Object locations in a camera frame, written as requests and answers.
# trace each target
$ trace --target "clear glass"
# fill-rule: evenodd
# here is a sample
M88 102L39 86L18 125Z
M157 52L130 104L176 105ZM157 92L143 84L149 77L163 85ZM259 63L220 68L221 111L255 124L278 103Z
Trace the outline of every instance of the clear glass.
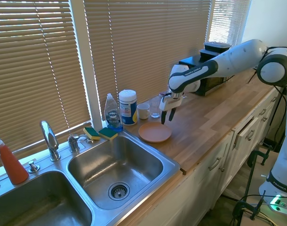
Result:
M156 97L153 97L150 100L150 112L152 118L159 118L160 116L160 110L159 110L159 104L161 101L161 95L158 95Z

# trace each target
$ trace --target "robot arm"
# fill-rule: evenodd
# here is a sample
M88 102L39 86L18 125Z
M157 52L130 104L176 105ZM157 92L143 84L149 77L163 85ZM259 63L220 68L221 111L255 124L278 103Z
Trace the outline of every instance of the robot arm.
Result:
M168 81L169 94L162 98L159 105L163 111L161 122L165 122L166 112L170 109L172 112L169 120L173 119L176 107L182 102L183 92L196 91L200 79L229 77L254 66L257 66L257 76L263 83L287 87L287 48L266 48L260 40L242 43L189 70L184 66L175 65ZM273 210L287 214L287 199L283 199L281 205L275 202L276 198L287 197L287 122L286 137L279 156L266 181L260 186L259 192L266 192L268 197L264 200L273 204L270 205Z
M182 103L183 92L196 91L200 86L201 79L230 77L257 66L266 50L267 47L263 42L254 39L235 46L191 69L186 68L184 65L175 65L168 81L169 94L162 98L159 105L162 111L161 123L164 124L167 111L171 109L169 121L173 119L176 107Z

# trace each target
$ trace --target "sink drain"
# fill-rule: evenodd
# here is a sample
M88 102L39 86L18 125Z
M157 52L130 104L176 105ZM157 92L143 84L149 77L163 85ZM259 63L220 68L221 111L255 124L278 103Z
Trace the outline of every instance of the sink drain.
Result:
M128 196L130 192L129 186L124 182L118 182L113 184L108 191L108 195L111 199L119 201Z

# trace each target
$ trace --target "kitchen sink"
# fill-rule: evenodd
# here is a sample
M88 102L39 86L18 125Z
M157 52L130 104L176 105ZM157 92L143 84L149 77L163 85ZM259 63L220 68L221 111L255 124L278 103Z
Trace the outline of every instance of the kitchen sink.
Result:
M153 181L163 165L140 145L117 137L72 159L68 170L98 207L110 210Z
M19 185L0 178L0 226L117 225L180 169L127 131L78 147L35 161L40 170Z
M90 209L57 171L0 196L0 226L89 226L91 222Z

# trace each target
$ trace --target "drawer handle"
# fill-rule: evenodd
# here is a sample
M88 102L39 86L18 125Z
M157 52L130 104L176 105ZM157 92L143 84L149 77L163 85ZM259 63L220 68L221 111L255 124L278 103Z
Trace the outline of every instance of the drawer handle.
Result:
M274 98L271 100L271 102L274 102L274 101L276 101L276 98L277 98L277 97L274 97Z
M265 114L266 113L266 108L264 108L263 110L262 110L262 112L260 113L260 115L263 115L263 114Z
M247 140L250 141L251 137L254 135L254 133L255 133L255 130L250 131L249 134L246 136Z
M217 159L215 160L214 165L208 167L209 171L212 171L214 168L216 168L216 166L219 165L220 161L221 161L221 158L217 157Z

